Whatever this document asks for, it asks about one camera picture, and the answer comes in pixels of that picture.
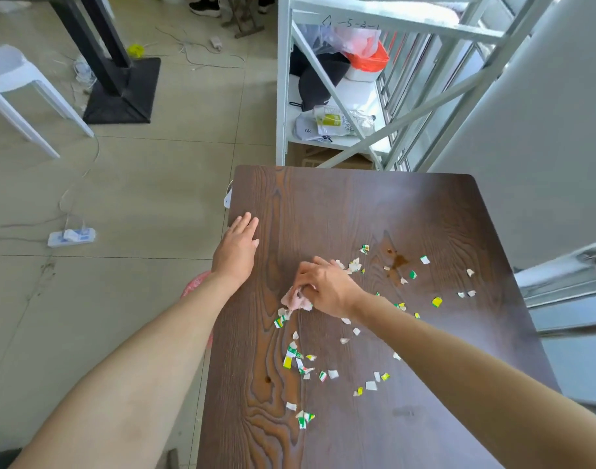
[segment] wooden table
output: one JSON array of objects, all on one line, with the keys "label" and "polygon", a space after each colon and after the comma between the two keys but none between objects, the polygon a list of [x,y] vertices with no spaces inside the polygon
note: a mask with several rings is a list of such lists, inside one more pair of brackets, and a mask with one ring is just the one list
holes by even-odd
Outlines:
[{"label": "wooden table", "polygon": [[[294,313],[282,329],[273,324],[301,260],[359,257],[366,273],[352,277],[364,290],[405,302],[407,313],[558,389],[474,179],[239,166],[229,223],[246,211],[260,220],[261,243],[252,275],[215,325],[197,467],[499,467],[367,329],[354,336],[354,325],[316,310]],[[362,244],[370,245],[367,256]],[[469,290],[477,295],[458,297]],[[305,381],[295,363],[282,366],[294,331],[298,350],[317,356],[316,371],[338,370],[339,378]],[[341,337],[350,342],[341,345]],[[374,371],[391,378],[353,397]],[[286,402],[315,413],[306,430]]]}]

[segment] shoe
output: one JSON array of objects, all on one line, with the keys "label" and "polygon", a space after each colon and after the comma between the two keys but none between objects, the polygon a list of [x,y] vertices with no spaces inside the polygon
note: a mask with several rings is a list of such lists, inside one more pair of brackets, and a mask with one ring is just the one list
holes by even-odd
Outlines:
[{"label": "shoe", "polygon": [[270,9],[270,6],[274,5],[274,0],[259,0],[258,1],[258,12],[265,15]]},{"label": "shoe", "polygon": [[211,0],[200,0],[199,2],[189,3],[189,9],[200,16],[211,16],[212,18],[219,18],[220,3]]}]

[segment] tile floor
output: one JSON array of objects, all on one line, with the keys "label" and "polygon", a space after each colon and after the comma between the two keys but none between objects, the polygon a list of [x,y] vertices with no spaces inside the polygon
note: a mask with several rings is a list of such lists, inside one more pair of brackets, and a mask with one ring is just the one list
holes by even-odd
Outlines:
[{"label": "tile floor", "polygon": [[[263,18],[264,32],[234,39],[219,20],[186,5],[110,1],[124,43],[161,55],[151,124],[95,126],[93,162],[97,140],[31,87],[5,94],[61,159],[0,116],[0,449],[28,442],[83,374],[210,267],[235,166],[274,163],[275,14]],[[191,46],[190,59],[236,69],[192,70],[179,44],[155,27],[202,44],[219,36],[221,54]],[[49,5],[0,15],[5,43],[82,108],[87,100],[69,59],[78,52]],[[85,221],[98,239],[48,249],[48,234],[65,222],[58,202],[66,191],[71,223]],[[209,356],[167,444],[184,467],[197,459]]]}]

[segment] white wall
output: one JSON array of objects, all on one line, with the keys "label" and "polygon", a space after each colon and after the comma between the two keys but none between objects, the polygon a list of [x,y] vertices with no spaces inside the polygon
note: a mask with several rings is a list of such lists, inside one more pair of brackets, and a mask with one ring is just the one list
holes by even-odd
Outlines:
[{"label": "white wall", "polygon": [[562,0],[430,169],[468,173],[512,266],[596,242],[596,0]]}]

